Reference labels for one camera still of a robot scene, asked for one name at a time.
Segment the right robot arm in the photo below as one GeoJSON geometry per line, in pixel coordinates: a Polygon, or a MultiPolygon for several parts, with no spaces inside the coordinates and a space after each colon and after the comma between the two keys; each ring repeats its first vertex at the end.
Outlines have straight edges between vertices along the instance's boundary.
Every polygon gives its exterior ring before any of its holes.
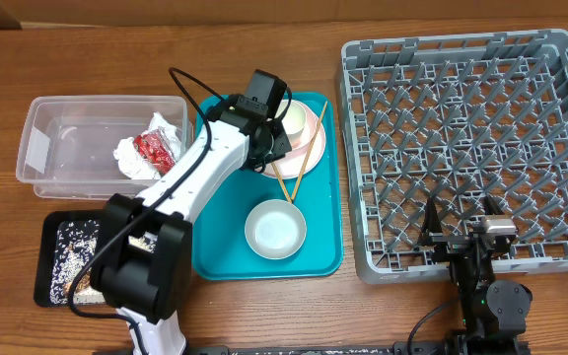
{"type": "Polygon", "coordinates": [[[463,236],[445,235],[434,199],[425,205],[418,244],[431,247],[432,260],[448,264],[458,287],[463,330],[451,330],[445,339],[427,345],[437,354],[529,354],[518,336],[527,329],[526,317],[533,300],[523,284],[498,280],[492,257],[510,250],[518,228],[493,197],[482,200],[485,215],[463,236]]]}

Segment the grey round bowl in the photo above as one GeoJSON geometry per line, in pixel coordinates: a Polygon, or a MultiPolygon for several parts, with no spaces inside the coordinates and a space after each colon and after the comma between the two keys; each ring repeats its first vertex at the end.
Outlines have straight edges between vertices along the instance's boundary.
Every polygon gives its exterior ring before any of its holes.
{"type": "Polygon", "coordinates": [[[250,249],[270,260],[295,254],[307,235],[302,212],[286,200],[271,199],[257,204],[245,222],[245,237],[250,249]]]}

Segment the rice and food scraps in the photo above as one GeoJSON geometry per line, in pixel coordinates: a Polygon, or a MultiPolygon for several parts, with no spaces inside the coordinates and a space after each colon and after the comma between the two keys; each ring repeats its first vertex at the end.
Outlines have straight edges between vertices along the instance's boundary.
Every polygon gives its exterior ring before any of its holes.
{"type": "MultiPolygon", "coordinates": [[[[65,306],[74,277],[93,256],[100,222],[97,220],[66,221],[56,230],[56,246],[49,283],[48,300],[52,305],[65,306]]],[[[153,252],[156,240],[130,236],[129,243],[139,249],[153,252]]],[[[89,272],[78,284],[74,302],[80,305],[103,304],[103,294],[90,285],[89,272]]]]}

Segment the red snack wrapper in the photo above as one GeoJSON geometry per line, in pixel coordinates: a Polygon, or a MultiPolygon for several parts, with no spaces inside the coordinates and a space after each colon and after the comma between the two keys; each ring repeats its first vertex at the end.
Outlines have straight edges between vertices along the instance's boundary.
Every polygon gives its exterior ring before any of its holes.
{"type": "Polygon", "coordinates": [[[136,136],[134,147],[161,175],[168,173],[176,163],[166,135],[160,129],[136,136]]]}

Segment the white napkin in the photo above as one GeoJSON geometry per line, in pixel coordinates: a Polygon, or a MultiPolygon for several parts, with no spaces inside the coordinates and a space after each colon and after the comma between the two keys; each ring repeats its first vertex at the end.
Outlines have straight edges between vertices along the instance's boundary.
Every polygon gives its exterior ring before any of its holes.
{"type": "MultiPolygon", "coordinates": [[[[153,114],[149,127],[142,133],[148,133],[155,129],[160,129],[165,133],[166,139],[168,140],[175,157],[175,161],[177,162],[182,152],[182,142],[178,136],[180,134],[180,129],[175,125],[168,123],[157,111],[153,114]]],[[[117,147],[113,150],[113,157],[117,161],[120,172],[128,178],[141,180],[159,179],[164,176],[137,152],[134,147],[135,137],[121,139],[117,147]]]]}

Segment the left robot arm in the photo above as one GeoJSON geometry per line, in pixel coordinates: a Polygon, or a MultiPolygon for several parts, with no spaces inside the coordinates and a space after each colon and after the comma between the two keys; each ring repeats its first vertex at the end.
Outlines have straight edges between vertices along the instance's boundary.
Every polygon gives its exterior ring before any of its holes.
{"type": "Polygon", "coordinates": [[[178,295],[191,272],[193,224],[237,170],[261,171],[291,149],[282,123],[293,103],[230,95],[201,114],[197,140],[136,197],[112,196],[103,211],[91,285],[127,323],[135,354],[181,354],[178,295]]]}

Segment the wooden chopstick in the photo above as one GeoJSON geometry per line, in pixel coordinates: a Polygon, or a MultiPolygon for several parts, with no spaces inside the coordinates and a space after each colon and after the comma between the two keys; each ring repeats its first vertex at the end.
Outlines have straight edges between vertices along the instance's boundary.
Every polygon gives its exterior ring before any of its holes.
{"type": "Polygon", "coordinates": [[[297,179],[296,179],[296,183],[295,183],[295,186],[294,186],[294,190],[293,190],[293,194],[291,195],[291,200],[292,200],[292,201],[294,201],[295,198],[297,197],[297,194],[298,194],[298,191],[299,191],[299,188],[300,188],[300,185],[301,185],[303,176],[304,176],[305,171],[306,171],[306,166],[307,166],[307,164],[308,164],[308,161],[309,161],[309,159],[310,159],[310,156],[312,155],[313,148],[314,148],[314,144],[315,144],[315,142],[316,142],[316,140],[317,140],[317,136],[318,136],[318,134],[319,134],[319,132],[320,132],[320,128],[321,128],[321,126],[322,126],[322,121],[323,121],[323,119],[324,119],[324,115],[325,115],[325,113],[326,113],[327,106],[328,106],[328,101],[326,101],[326,102],[324,103],[324,105],[323,105],[323,107],[322,107],[322,110],[321,110],[321,113],[320,113],[320,115],[318,116],[318,119],[316,119],[315,128],[314,128],[314,131],[313,131],[313,135],[312,135],[312,138],[311,138],[310,143],[308,144],[308,149],[307,149],[307,152],[306,152],[306,155],[305,155],[303,164],[301,165],[300,171],[299,171],[299,173],[298,173],[298,176],[297,176],[297,179]]]}
{"type": "Polygon", "coordinates": [[[276,163],[275,163],[275,162],[272,162],[270,165],[271,165],[271,167],[272,167],[272,169],[273,169],[273,171],[274,171],[274,174],[275,174],[275,176],[276,176],[276,178],[277,178],[277,180],[278,180],[278,183],[279,183],[279,185],[280,185],[280,187],[281,187],[281,190],[282,190],[282,192],[284,193],[285,199],[287,200],[287,202],[289,202],[289,203],[292,204],[292,203],[293,203],[293,200],[292,200],[292,198],[291,198],[291,196],[290,196],[290,194],[289,194],[289,192],[288,192],[288,189],[287,189],[287,187],[286,187],[286,185],[285,185],[285,182],[284,182],[284,180],[283,180],[283,178],[282,178],[282,176],[281,176],[281,174],[280,174],[280,172],[279,172],[279,169],[278,169],[276,163]]]}

